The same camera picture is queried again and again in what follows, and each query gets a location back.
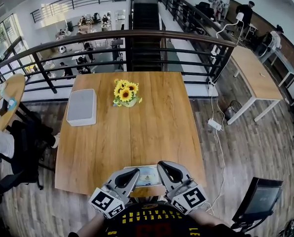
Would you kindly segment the curved black metal railing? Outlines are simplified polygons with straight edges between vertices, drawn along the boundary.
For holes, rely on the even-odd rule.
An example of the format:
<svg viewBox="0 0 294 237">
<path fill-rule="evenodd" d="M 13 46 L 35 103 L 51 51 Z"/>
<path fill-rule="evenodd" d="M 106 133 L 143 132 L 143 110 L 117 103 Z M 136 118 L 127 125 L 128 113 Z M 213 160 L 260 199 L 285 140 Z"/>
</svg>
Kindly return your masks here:
<svg viewBox="0 0 294 237">
<path fill-rule="evenodd" d="M 196 43 L 198 45 L 208 44 L 215 45 L 220 48 L 220 53 L 213 55 L 210 52 L 189 50 L 189 49 L 175 49 L 175 48 L 162 48 L 160 47 L 161 53 L 161 65 L 162 71 L 165 71 L 166 65 L 187 65 L 203 67 L 204 72 L 185 72 L 182 71 L 183 76 L 195 76 L 203 77 L 203 81 L 199 81 L 198 84 L 208 84 L 208 79 L 212 79 L 213 82 L 218 80 L 222 70 L 227 65 L 231 54 L 236 47 L 235 43 L 231 41 L 226 41 L 223 39 L 212 38 L 208 36 L 187 34 L 182 32 L 174 31 L 150 31 L 151 35 L 160 38 L 162 40 L 183 40 L 189 41 L 191 43 Z M 109 31 L 109 32 L 99 32 L 91 34 L 77 35 L 73 37 L 68 37 L 63 40 L 48 42 L 29 50 L 21 52 L 3 62 L 0 63 L 0 69 L 3 66 L 9 65 L 15 60 L 19 60 L 26 56 L 31 56 L 33 58 L 33 65 L 38 67 L 38 70 L 25 74 L 24 77 L 31 77 L 34 75 L 41 74 L 42 79 L 37 79 L 34 81 L 25 81 L 24 92 L 33 93 L 33 97 L 26 97 L 25 102 L 56 102 L 56 101 L 66 101 L 68 99 L 68 93 L 59 93 L 60 89 L 71 88 L 73 86 L 72 80 L 76 76 L 69 77 L 58 77 L 49 78 L 46 74 L 46 70 L 43 64 L 46 61 L 53 60 L 53 58 L 47 58 L 40 60 L 37 56 L 39 52 L 53 49 L 56 47 L 66 46 L 68 44 L 73 44 L 77 42 L 82 42 L 86 40 L 101 40 L 101 39 L 116 39 L 124 41 L 123 44 L 117 45 L 116 48 L 111 48 L 108 52 L 124 53 L 123 59 L 105 63 L 98 63 L 98 65 L 116 65 L 118 69 L 123 69 L 125 72 L 134 72 L 132 69 L 132 41 L 135 37 L 143 35 L 143 32 L 139 30 L 120 30 L 120 31 Z"/>
</svg>

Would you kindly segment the white open plastic box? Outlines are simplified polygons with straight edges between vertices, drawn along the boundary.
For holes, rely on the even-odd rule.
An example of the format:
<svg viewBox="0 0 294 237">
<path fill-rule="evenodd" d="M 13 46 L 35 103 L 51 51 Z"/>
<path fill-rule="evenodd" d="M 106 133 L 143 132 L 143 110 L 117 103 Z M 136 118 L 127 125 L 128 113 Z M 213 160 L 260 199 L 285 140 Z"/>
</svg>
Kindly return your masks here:
<svg viewBox="0 0 294 237">
<path fill-rule="evenodd" d="M 70 94 L 66 121 L 72 127 L 96 123 L 97 95 L 94 89 L 73 91 Z"/>
</svg>

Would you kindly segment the black monitor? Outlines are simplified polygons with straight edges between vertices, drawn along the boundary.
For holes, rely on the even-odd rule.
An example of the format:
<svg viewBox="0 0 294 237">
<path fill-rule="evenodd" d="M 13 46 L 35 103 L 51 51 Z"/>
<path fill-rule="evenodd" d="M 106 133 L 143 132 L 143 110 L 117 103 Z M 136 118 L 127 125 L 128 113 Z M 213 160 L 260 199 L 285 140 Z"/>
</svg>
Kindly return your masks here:
<svg viewBox="0 0 294 237">
<path fill-rule="evenodd" d="M 232 218 L 231 229 L 248 232 L 273 214 L 273 207 L 281 196 L 283 181 L 254 177 Z"/>
</svg>

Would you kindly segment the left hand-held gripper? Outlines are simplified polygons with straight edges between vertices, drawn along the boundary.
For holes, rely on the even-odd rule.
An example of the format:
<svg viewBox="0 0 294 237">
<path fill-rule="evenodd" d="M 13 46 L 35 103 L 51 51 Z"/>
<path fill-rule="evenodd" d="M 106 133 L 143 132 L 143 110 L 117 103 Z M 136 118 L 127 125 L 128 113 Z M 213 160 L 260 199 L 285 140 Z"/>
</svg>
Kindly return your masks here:
<svg viewBox="0 0 294 237">
<path fill-rule="evenodd" d="M 107 183 L 103 184 L 101 188 L 96 188 L 88 202 L 106 218 L 115 217 L 125 209 L 125 205 L 129 201 L 129 195 L 135 189 L 139 175 L 140 170 L 138 168 L 125 168 L 114 172 Z"/>
</svg>

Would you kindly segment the white gooseneck desk lamp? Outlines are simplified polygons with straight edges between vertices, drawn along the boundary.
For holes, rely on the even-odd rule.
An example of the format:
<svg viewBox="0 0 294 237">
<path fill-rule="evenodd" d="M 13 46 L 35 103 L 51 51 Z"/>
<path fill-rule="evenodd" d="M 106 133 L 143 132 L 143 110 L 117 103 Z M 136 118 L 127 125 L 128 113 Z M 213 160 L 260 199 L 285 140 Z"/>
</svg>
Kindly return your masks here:
<svg viewBox="0 0 294 237">
<path fill-rule="evenodd" d="M 235 23 L 228 23 L 228 24 L 225 24 L 224 27 L 217 31 L 216 32 L 216 37 L 218 38 L 219 34 L 222 33 L 223 31 L 226 31 L 227 33 L 231 33 L 233 34 L 235 32 L 235 30 L 238 28 L 238 24 L 239 23 L 243 23 L 243 17 L 244 17 L 244 14 L 242 12 L 239 12 L 237 15 L 236 15 L 236 21 Z"/>
</svg>

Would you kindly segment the person's left forearm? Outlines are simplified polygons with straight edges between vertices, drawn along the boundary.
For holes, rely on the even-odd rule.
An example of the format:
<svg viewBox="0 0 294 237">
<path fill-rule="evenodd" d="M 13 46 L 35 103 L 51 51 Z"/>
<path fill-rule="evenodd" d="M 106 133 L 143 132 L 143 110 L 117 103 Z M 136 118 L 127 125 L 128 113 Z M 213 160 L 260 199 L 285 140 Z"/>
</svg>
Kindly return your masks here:
<svg viewBox="0 0 294 237">
<path fill-rule="evenodd" d="M 78 237 L 99 237 L 104 227 L 105 217 L 102 213 L 97 212 L 95 217 L 82 226 L 76 234 Z"/>
</svg>

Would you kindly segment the grey narrow table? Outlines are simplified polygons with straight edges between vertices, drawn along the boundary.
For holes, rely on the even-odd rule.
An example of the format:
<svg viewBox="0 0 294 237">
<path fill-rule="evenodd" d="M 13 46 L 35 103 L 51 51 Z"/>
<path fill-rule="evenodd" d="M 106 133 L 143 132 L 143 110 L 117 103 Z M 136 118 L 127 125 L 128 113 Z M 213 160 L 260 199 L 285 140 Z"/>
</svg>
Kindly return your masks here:
<svg viewBox="0 0 294 237">
<path fill-rule="evenodd" d="M 276 60 L 279 59 L 281 63 L 284 65 L 284 67 L 286 68 L 286 70 L 288 71 L 285 77 L 278 84 L 278 86 L 281 87 L 285 83 L 285 81 L 288 79 L 289 76 L 293 76 L 290 82 L 287 84 L 287 87 L 289 87 L 294 81 L 294 67 L 291 65 L 291 63 L 287 60 L 287 58 L 282 54 L 280 50 L 275 50 L 273 54 L 275 56 L 273 61 L 271 62 L 271 66 L 274 66 Z"/>
</svg>

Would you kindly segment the round wooden table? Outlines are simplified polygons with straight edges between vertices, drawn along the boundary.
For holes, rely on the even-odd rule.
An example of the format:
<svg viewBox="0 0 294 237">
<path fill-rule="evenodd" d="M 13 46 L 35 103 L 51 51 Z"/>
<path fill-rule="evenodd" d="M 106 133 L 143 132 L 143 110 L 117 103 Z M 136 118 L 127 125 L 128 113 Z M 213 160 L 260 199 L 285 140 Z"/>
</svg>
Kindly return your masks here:
<svg viewBox="0 0 294 237">
<path fill-rule="evenodd" d="M 21 103 L 24 88 L 25 77 L 23 74 L 15 74 L 6 81 L 6 88 L 4 89 L 4 92 L 8 97 L 14 98 L 17 103 L 12 110 L 8 110 L 6 114 L 0 117 L 0 131 L 4 131 L 7 128 L 9 122 L 12 120 L 15 112 L 19 107 L 19 104 Z"/>
</svg>

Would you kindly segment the long wooden table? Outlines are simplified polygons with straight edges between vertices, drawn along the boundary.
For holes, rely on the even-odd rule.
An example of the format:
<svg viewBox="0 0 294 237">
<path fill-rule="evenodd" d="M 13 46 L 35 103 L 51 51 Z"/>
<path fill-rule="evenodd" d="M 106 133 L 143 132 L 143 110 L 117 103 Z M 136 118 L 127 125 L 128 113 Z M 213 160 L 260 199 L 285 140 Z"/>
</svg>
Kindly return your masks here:
<svg viewBox="0 0 294 237">
<path fill-rule="evenodd" d="M 252 96 L 227 121 L 227 124 L 234 123 L 255 101 L 270 101 L 271 104 L 254 118 L 254 121 L 257 122 L 283 100 L 282 94 L 269 72 L 250 49 L 241 46 L 235 47 L 230 60 L 237 69 L 234 77 L 241 75 Z"/>
</svg>

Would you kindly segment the distant seated people group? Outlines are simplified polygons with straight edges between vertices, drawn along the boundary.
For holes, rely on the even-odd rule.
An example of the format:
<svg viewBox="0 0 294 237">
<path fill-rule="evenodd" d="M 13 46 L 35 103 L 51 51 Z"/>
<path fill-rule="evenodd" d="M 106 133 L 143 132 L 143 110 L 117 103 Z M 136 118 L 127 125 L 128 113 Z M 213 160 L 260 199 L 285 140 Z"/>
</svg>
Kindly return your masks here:
<svg viewBox="0 0 294 237">
<path fill-rule="evenodd" d="M 98 65 L 98 63 L 113 60 L 111 39 L 86 40 L 61 46 L 52 56 L 53 60 L 46 61 L 44 68 L 50 78 L 69 77 L 88 73 L 113 71 L 113 65 Z"/>
</svg>

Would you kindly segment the person's dark printed shirt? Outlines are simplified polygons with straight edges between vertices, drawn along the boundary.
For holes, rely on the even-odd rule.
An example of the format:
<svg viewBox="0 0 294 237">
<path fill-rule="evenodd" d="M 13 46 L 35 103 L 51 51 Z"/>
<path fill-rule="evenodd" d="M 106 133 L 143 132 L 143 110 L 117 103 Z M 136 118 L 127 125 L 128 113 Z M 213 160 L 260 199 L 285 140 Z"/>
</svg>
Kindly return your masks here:
<svg viewBox="0 0 294 237">
<path fill-rule="evenodd" d="M 163 203 L 134 204 L 107 220 L 102 237 L 210 237 L 207 227 Z"/>
</svg>

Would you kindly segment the sunflower pot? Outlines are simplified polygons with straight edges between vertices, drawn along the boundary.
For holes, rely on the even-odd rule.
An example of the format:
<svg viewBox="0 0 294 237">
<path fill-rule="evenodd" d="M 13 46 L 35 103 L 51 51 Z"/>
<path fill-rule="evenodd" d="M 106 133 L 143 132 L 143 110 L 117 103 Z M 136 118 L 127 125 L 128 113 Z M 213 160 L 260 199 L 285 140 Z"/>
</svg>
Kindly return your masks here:
<svg viewBox="0 0 294 237">
<path fill-rule="evenodd" d="M 115 88 L 113 91 L 114 100 L 113 106 L 133 107 L 136 103 L 142 102 L 142 97 L 139 97 L 139 84 L 130 82 L 125 79 L 115 79 Z"/>
</svg>

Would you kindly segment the dark staircase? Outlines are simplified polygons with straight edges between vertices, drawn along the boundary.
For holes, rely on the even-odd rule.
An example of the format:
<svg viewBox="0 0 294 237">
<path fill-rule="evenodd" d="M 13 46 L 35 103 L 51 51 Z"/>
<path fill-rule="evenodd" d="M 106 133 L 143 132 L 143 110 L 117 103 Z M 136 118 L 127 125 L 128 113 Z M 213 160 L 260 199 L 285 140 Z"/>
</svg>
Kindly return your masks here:
<svg viewBox="0 0 294 237">
<path fill-rule="evenodd" d="M 160 38 L 150 31 L 160 29 L 158 5 L 155 3 L 135 3 L 133 7 L 133 29 L 143 32 L 132 41 L 133 71 L 162 71 Z"/>
</svg>

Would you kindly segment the person's right forearm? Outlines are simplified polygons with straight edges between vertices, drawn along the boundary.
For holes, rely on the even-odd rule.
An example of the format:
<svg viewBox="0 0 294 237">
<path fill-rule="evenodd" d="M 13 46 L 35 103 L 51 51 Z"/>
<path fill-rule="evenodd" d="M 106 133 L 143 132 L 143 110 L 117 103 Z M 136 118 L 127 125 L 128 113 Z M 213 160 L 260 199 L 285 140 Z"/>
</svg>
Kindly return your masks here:
<svg viewBox="0 0 294 237">
<path fill-rule="evenodd" d="M 189 216 L 200 226 L 205 227 L 214 232 L 222 232 L 231 230 L 231 228 L 221 219 L 209 214 L 201 208 L 189 213 Z"/>
</svg>

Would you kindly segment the black office chair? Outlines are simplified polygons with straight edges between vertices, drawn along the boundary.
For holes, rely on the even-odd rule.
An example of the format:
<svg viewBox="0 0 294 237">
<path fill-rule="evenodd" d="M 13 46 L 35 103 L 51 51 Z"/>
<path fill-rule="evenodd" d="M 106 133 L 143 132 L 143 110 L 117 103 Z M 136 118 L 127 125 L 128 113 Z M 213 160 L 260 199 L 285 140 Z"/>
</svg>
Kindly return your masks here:
<svg viewBox="0 0 294 237">
<path fill-rule="evenodd" d="M 12 158 L 3 156 L 2 159 L 10 163 L 12 174 L 0 180 L 2 192 L 17 187 L 20 184 L 36 183 L 40 190 L 43 186 L 39 182 L 39 160 L 47 146 L 55 141 L 53 129 L 42 123 L 28 124 L 15 120 L 11 126 L 11 135 L 15 140 Z"/>
</svg>

